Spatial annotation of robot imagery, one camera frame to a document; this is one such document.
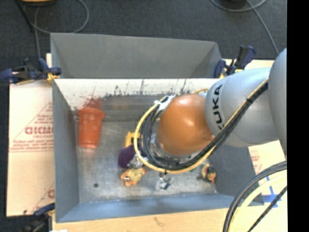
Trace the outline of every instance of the blue clamp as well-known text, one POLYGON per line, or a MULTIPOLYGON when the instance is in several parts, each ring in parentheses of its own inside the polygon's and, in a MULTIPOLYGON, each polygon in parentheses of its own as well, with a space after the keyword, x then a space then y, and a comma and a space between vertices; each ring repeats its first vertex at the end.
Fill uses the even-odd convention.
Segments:
POLYGON ((240 46, 239 54, 236 61, 233 59, 230 65, 226 61, 220 59, 214 70, 214 78, 222 78, 234 74, 236 70, 244 70, 255 57, 255 50, 252 46, 240 46))
POLYGON ((62 73, 60 67, 49 68, 43 58, 40 58, 38 63, 41 70, 34 68, 27 58, 23 61, 21 66, 0 72, 0 78, 9 84, 20 84, 29 81, 59 78, 62 73))

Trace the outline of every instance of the small toy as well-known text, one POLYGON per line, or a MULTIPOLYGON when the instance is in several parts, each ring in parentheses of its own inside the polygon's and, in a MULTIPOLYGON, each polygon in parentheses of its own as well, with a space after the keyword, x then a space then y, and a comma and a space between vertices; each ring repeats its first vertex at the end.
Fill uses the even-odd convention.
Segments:
POLYGON ((160 179, 158 180, 155 189, 164 189, 167 190, 169 186, 173 183, 174 178, 168 177, 167 174, 160 173, 160 179))
POLYGON ((54 78, 59 78, 62 71, 60 67, 49 68, 43 58, 39 59, 41 70, 36 69, 29 59, 25 59, 21 66, 14 69, 7 69, 0 72, 0 78, 9 84, 25 84, 36 80, 51 81, 54 78))
POLYGON ((125 138, 125 147, 130 146, 131 144, 133 144, 133 140, 134 140, 134 131, 128 131, 128 133, 126 134, 126 138, 125 138))
POLYGON ((208 163, 205 164, 205 166, 201 170, 202 179, 206 181, 210 181, 214 183, 214 180, 216 178, 216 172, 212 165, 209 165, 208 163))
POLYGON ((128 187, 131 185, 136 185, 145 173, 146 173, 146 170, 143 167, 140 167, 137 169, 131 168, 131 169, 127 169, 120 176, 120 178, 125 180, 125 185, 128 187))

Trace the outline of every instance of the yellow cable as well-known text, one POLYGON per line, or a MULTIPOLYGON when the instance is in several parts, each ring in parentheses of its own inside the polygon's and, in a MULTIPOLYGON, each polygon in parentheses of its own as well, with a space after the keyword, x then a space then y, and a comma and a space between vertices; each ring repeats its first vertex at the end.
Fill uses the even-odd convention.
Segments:
POLYGON ((286 174, 281 174, 265 183, 260 185, 257 189, 255 189, 250 195, 244 200, 244 202, 241 204, 241 206, 235 211, 235 214, 233 215, 233 218, 231 220, 228 232, 231 232, 231 229, 236 224, 237 220, 241 216, 241 214, 244 212, 244 209, 252 202, 253 199, 256 198, 257 195, 262 193, 265 189, 269 188, 273 184, 282 181, 286 178, 286 174))
MULTIPOLYGON (((268 82, 268 78, 263 81, 252 93, 251 95, 249 96, 249 98, 251 98, 251 96, 261 87, 263 86, 266 82, 268 82)), ((137 144, 137 140, 138 140, 138 134, 139 134, 139 131, 140 131, 140 127, 143 123, 143 121, 146 119, 146 117, 159 105, 159 102, 158 104, 155 104, 153 105, 142 117, 141 119, 139 120, 137 126, 136 126, 136 129, 135 129, 135 133, 134 133, 134 140, 133 140, 133 144, 134 144, 134 149, 135 149, 135 153, 136 155, 138 156, 139 160, 147 167, 155 170, 155 171, 158 171, 158 172, 162 172, 162 173, 167 173, 167 174, 181 174, 181 173, 185 173, 187 171, 190 171, 194 168, 196 168, 197 166, 199 166, 200 164, 202 164, 204 162, 204 160, 206 160, 208 158, 208 156, 212 153, 212 151, 214 150, 215 146, 213 148, 211 148, 211 150, 209 152, 207 152, 207 154, 205 154, 204 156, 202 156, 196 163, 186 167, 186 168, 183 168, 183 169, 179 169, 179 170, 166 170, 164 168, 159 168, 159 167, 156 167, 152 164, 150 164, 148 161, 146 161, 142 155, 140 154, 140 151, 139 151, 139 148, 138 148, 138 144, 137 144)), ((232 120, 232 118, 237 114, 237 112, 241 109, 241 107, 247 102, 247 100, 245 100, 243 102, 243 104, 236 110, 236 112, 230 117, 230 119, 227 121, 227 123, 225 124, 224 128, 230 123, 230 121, 232 120)))

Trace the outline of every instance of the toy figurine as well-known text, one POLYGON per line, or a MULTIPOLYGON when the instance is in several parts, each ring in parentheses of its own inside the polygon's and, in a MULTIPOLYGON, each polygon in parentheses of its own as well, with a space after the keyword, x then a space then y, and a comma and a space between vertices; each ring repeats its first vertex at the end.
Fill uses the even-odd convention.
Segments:
POLYGON ((146 173, 146 170, 143 167, 140 167, 137 169, 131 168, 131 169, 127 169, 120 176, 120 178, 125 180, 125 185, 128 187, 131 185, 136 185, 145 173, 146 173))
POLYGON ((214 183, 214 180, 216 178, 216 172, 212 165, 209 165, 208 163, 205 164, 205 166, 201 170, 201 175, 203 180, 210 181, 214 183))

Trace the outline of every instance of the kuka logo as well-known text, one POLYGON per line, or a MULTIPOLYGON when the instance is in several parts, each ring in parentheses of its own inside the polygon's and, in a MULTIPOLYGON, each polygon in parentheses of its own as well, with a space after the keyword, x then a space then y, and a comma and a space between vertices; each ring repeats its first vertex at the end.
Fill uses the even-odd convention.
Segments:
POLYGON ((53 134, 54 128, 53 127, 45 127, 45 126, 29 126, 25 128, 25 134, 33 135, 33 134, 53 134))
POLYGON ((224 123, 221 118, 221 113, 220 113, 219 104, 218 104, 221 88, 222 88, 222 84, 214 90, 213 94, 216 97, 212 98, 212 110, 213 110, 213 115, 215 115, 216 117, 216 124, 218 128, 222 130, 222 128, 224 127, 224 123))

